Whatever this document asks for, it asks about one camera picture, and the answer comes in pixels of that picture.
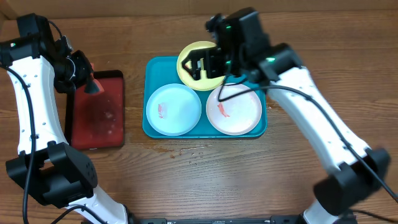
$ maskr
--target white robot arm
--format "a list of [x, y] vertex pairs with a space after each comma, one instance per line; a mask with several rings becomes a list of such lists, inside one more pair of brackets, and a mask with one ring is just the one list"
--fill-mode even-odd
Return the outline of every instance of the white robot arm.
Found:
[[[352, 144], [356, 153], [361, 157], [367, 156], [365, 149], [369, 149], [370, 147], [362, 139], [357, 137], [338, 117], [316, 88], [311, 79], [310, 72], [306, 68], [291, 68], [280, 74], [279, 78], [279, 81], [271, 83], [273, 85], [291, 87], [312, 96], [330, 115], [339, 130], [344, 134], [344, 137]], [[293, 119], [314, 148], [323, 168], [328, 174], [339, 171], [339, 165], [343, 162], [352, 165], [357, 161], [352, 153], [345, 149], [344, 143], [338, 137], [335, 130], [313, 103], [287, 90], [271, 89], [268, 91], [268, 95], [271, 99], [276, 100]], [[303, 213], [303, 218], [308, 224], [319, 223], [320, 221], [325, 224], [332, 224], [338, 219], [338, 216], [330, 215], [316, 201]]]
[[[258, 83], [255, 90], [264, 90], [289, 114], [329, 174], [315, 185], [317, 201], [303, 213], [305, 222], [334, 223], [338, 215], [381, 185], [397, 200], [382, 181], [390, 160], [388, 153], [383, 149], [372, 151], [345, 125], [287, 44], [271, 46], [268, 35], [262, 31], [258, 12], [249, 7], [227, 18], [217, 14], [206, 23], [206, 29], [215, 37], [217, 46], [191, 51], [183, 60], [183, 68], [198, 79], [200, 68], [187, 68], [184, 62], [196, 64], [203, 60], [207, 78], [227, 73], [245, 75], [249, 82]], [[219, 97], [219, 101], [245, 92]]]
[[[76, 211], [94, 224], [131, 223], [133, 217], [128, 209], [115, 202], [97, 184], [90, 159], [68, 145], [58, 118], [54, 87], [61, 93], [73, 93], [76, 87], [86, 84], [91, 86], [88, 92], [94, 92], [96, 86], [90, 77], [90, 63], [80, 51], [70, 54], [72, 48], [65, 36], [53, 41], [46, 18], [30, 14], [18, 18], [17, 23], [21, 38], [0, 44], [0, 60], [28, 86], [36, 133], [35, 169], [44, 162], [53, 163], [53, 167], [33, 172], [30, 177], [33, 187], [28, 193], [42, 205], [53, 204], [66, 209], [82, 205], [85, 210]], [[24, 188], [28, 168], [25, 160], [32, 153], [31, 120], [22, 85], [13, 73], [8, 74], [16, 94], [20, 139], [19, 157], [7, 161], [6, 167], [9, 176]], [[97, 214], [102, 221], [87, 210]]]

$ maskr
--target black cable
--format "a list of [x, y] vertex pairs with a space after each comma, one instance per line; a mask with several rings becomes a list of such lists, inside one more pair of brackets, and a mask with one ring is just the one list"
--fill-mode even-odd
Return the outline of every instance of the black cable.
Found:
[[68, 210], [64, 211], [58, 218], [56, 218], [51, 224], [56, 224], [58, 223], [61, 219], [63, 219], [66, 215], [68, 215], [71, 211], [75, 209], [81, 209], [82, 212], [86, 211], [88, 212], [92, 217], [94, 217], [100, 224], [107, 224], [104, 220], [102, 220], [99, 216], [97, 216], [96, 213], [94, 213], [92, 210], [87, 208], [84, 205], [76, 205], [73, 206], [72, 208], [69, 208]]
[[55, 25], [55, 23], [54, 23], [53, 21], [49, 21], [49, 24], [53, 25], [54, 28], [56, 28], [56, 30], [57, 30], [58, 33], [60, 34], [60, 38], [62, 38], [61, 30], [57, 27], [57, 25]]
[[357, 209], [349, 209], [348, 211], [351, 211], [353, 213], [360, 213], [360, 214], [363, 214], [363, 215], [368, 215], [370, 217], [377, 218], [378, 220], [386, 221], [386, 222], [389, 222], [389, 223], [398, 223], [398, 220], [393, 220], [391, 218], [381, 217], [380, 215], [376, 215], [376, 214], [373, 214], [373, 213], [367, 212], [367, 211], [362, 211], [362, 210], [357, 210]]
[[24, 89], [25, 95], [26, 95], [26, 100], [27, 100], [27, 106], [29, 110], [29, 119], [30, 119], [30, 138], [32, 139], [32, 149], [30, 150], [30, 160], [29, 160], [29, 167], [27, 170], [26, 174], [26, 180], [25, 180], [25, 188], [24, 188], [24, 198], [23, 198], [23, 203], [22, 203], [22, 218], [24, 219], [25, 224], [29, 224], [27, 220], [27, 198], [28, 198], [28, 193], [29, 193], [29, 183], [30, 183], [30, 177], [32, 175], [32, 169], [34, 165], [34, 155], [36, 151], [36, 132], [35, 132], [35, 122], [34, 122], [34, 116], [33, 116], [33, 106], [32, 106], [32, 98], [30, 97], [28, 86], [25, 84], [24, 80], [21, 78], [21, 76], [18, 75], [13, 69], [0, 65], [0, 68], [3, 68], [7, 70], [8, 72], [12, 73], [18, 81], [21, 83], [22, 88]]
[[347, 147], [347, 149], [354, 155], [354, 157], [365, 167], [365, 169], [382, 185], [382, 187], [387, 191], [387, 193], [398, 203], [398, 197], [397, 195], [390, 189], [390, 187], [372, 170], [372, 168], [369, 167], [369, 165], [362, 159], [361, 156], [359, 156], [355, 150], [351, 147], [351, 144], [344, 138], [343, 134], [340, 132], [340, 130], [337, 128], [336, 124], [333, 122], [333, 120], [329, 117], [328, 113], [325, 111], [325, 109], [322, 108], [322, 106], [312, 98], [312, 96], [300, 91], [296, 90], [295, 88], [287, 87], [287, 86], [279, 86], [279, 85], [269, 85], [269, 86], [260, 86], [257, 88], [253, 88], [250, 90], [245, 90], [240, 93], [233, 94], [229, 97], [220, 99], [221, 91], [218, 95], [218, 101], [219, 102], [224, 102], [226, 100], [230, 100], [234, 97], [237, 97], [239, 95], [249, 93], [251, 91], [257, 91], [257, 90], [270, 90], [270, 89], [280, 89], [280, 90], [287, 90], [294, 92], [298, 95], [303, 96], [307, 101], [310, 101], [313, 103], [318, 110], [321, 111], [321, 113], [324, 115], [326, 120], [330, 123], [331, 127], [335, 130], [336, 134], [339, 136], [340, 140], [344, 143], [344, 145]]
[[227, 71], [226, 71], [226, 73], [225, 73], [225, 75], [224, 75], [224, 79], [223, 79], [223, 83], [221, 84], [221, 88], [220, 88], [220, 92], [218, 93], [218, 101], [220, 101], [220, 95], [221, 95], [221, 92], [223, 91], [223, 89], [224, 89], [224, 86], [226, 85], [226, 81], [227, 81], [227, 79], [228, 79], [228, 77], [230, 77], [232, 74], [231, 74], [231, 69], [232, 69], [232, 64], [233, 64], [233, 62], [234, 62], [234, 54], [235, 54], [235, 52], [234, 52], [234, 50], [232, 49], [232, 52], [231, 52], [231, 57], [230, 57], [230, 59], [229, 59], [229, 61], [230, 61], [230, 63], [229, 63], [229, 67], [228, 67], [228, 69], [227, 69]]
[[244, 79], [242, 79], [240, 82], [226, 84], [226, 81], [227, 81], [228, 77], [230, 77], [230, 76], [232, 76], [232, 74], [225, 75], [224, 80], [223, 80], [223, 84], [221, 84], [220, 92], [218, 93], [218, 96], [217, 96], [217, 99], [218, 99], [219, 102], [222, 102], [222, 101], [220, 101], [220, 97], [221, 97], [221, 92], [222, 92], [223, 89], [224, 89], [224, 86], [235, 86], [235, 85], [240, 85], [240, 84], [243, 84], [244, 82], [246, 82], [246, 81], [248, 80], [247, 78], [244, 78]]

